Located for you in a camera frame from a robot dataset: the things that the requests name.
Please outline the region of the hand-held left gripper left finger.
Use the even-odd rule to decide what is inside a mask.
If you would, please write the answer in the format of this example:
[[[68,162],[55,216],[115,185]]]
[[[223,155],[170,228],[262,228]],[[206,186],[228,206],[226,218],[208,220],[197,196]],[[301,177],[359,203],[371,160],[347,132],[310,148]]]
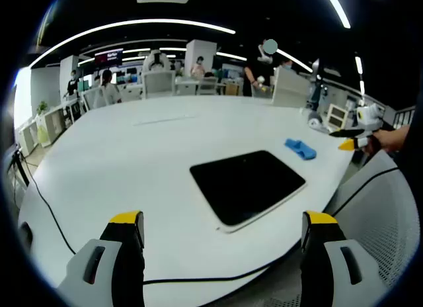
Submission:
[[[113,217],[68,262],[58,286],[69,306],[144,306],[143,212]]]

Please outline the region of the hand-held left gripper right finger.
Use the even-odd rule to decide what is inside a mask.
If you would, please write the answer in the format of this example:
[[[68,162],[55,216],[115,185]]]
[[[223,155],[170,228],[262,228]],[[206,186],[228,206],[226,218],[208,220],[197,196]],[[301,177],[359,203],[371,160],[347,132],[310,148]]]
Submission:
[[[301,306],[375,306],[387,292],[377,261],[331,215],[305,211]]]

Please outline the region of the person's right hand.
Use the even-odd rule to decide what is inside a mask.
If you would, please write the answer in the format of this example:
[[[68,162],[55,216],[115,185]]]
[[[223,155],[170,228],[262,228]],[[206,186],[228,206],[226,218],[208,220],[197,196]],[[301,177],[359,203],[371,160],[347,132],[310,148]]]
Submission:
[[[386,152],[399,151],[403,146],[404,136],[402,130],[378,130],[373,135],[380,143],[381,149]]]

